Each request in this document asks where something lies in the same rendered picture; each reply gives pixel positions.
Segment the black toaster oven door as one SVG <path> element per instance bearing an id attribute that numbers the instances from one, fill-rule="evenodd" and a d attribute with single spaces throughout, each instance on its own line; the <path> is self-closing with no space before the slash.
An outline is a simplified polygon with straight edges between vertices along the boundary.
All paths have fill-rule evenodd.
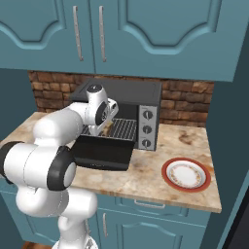
<path id="1" fill-rule="evenodd" d="M 80 136 L 71 148 L 71 152 L 78 166 L 98 170 L 127 171 L 133 147 L 133 141 Z"/>

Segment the brown baguette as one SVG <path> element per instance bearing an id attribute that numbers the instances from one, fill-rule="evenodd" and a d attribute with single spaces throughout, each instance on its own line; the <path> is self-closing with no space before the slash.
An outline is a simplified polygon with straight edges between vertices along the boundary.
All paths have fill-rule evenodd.
<path id="1" fill-rule="evenodd" d="M 113 121 L 109 121 L 105 126 L 104 126 L 104 129 L 103 129 L 103 133 L 105 135 L 108 135 L 109 132 L 111 131 L 111 128 L 113 126 L 114 122 Z"/>

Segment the black toaster oven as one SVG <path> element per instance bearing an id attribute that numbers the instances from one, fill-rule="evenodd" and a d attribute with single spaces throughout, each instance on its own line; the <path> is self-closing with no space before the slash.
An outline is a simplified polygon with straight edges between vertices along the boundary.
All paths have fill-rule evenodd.
<path id="1" fill-rule="evenodd" d="M 75 89 L 70 95 L 70 100 L 72 102 L 88 102 L 87 88 L 91 85 L 103 86 L 107 96 L 118 103 L 119 111 L 113 120 L 136 120 L 134 148 L 155 151 L 157 149 L 160 122 L 161 84 L 146 81 L 89 78 Z M 143 117 L 146 110 L 153 113 L 150 120 Z M 143 131 L 145 125 L 152 128 L 151 133 L 146 134 Z M 144 139 L 151 141 L 150 147 L 142 145 Z"/>

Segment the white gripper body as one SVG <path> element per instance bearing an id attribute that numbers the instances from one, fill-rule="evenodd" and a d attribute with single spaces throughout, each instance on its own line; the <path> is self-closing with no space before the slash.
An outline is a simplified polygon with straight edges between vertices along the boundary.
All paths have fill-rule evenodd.
<path id="1" fill-rule="evenodd" d="M 92 136 L 98 136 L 105 128 L 105 124 L 102 125 L 90 125 L 89 126 L 89 133 Z"/>

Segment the tall teal cabinet panel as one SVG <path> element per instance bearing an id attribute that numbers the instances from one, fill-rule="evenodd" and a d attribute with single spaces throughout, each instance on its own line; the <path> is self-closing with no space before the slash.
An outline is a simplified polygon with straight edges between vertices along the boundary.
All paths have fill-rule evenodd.
<path id="1" fill-rule="evenodd" d="M 249 186 L 249 29 L 233 81 L 214 84 L 206 128 L 222 212 L 210 216 L 200 249 L 223 249 Z"/>

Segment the teal wall cupboard door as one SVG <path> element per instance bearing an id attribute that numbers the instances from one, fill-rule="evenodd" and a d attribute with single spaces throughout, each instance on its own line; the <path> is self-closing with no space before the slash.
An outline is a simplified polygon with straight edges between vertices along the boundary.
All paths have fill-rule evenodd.
<path id="1" fill-rule="evenodd" d="M 84 61 L 78 57 L 73 6 Z M 92 73 L 89 0 L 0 0 L 0 68 Z"/>
<path id="2" fill-rule="evenodd" d="M 103 6 L 105 54 L 99 38 Z M 90 0 L 98 74 L 231 82 L 249 0 Z"/>

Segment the red rimmed white plate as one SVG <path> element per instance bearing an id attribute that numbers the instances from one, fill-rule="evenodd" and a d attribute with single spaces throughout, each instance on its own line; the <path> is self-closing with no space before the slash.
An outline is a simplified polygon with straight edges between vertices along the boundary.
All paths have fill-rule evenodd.
<path id="1" fill-rule="evenodd" d="M 173 158 L 161 168 L 163 180 L 173 189 L 185 193 L 199 193 L 211 183 L 208 169 L 200 162 L 188 158 Z"/>

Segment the teal drawer front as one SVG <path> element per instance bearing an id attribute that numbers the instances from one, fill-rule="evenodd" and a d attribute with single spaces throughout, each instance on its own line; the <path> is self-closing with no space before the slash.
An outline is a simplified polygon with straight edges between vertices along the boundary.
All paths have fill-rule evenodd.
<path id="1" fill-rule="evenodd" d="M 155 205 L 161 205 L 161 203 L 153 203 L 153 202 L 148 202 L 148 201 L 142 201 L 138 200 L 139 202 L 144 202 L 144 203 L 150 203 L 150 204 L 155 204 Z M 139 213 L 144 213 L 144 214 L 152 214 L 152 215 L 158 215 L 158 216 L 180 216 L 180 217 L 186 217 L 189 213 L 188 208 L 183 208 L 179 206 L 170 206 L 170 205 L 165 205 L 164 209 L 152 209 L 152 208 L 146 208 L 142 206 L 138 206 L 134 204 L 134 199 L 131 198 L 124 198 L 124 197 L 116 197 L 115 198 L 115 203 L 125 209 L 132 210 L 135 212 Z"/>

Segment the metal toaster oven rack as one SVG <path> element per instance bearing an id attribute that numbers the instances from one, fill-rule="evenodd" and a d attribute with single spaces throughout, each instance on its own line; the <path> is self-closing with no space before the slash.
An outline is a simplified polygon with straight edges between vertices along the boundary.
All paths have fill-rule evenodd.
<path id="1" fill-rule="evenodd" d="M 102 131 L 100 138 L 118 139 L 124 141 L 136 140 L 136 120 L 114 119 L 107 132 Z"/>

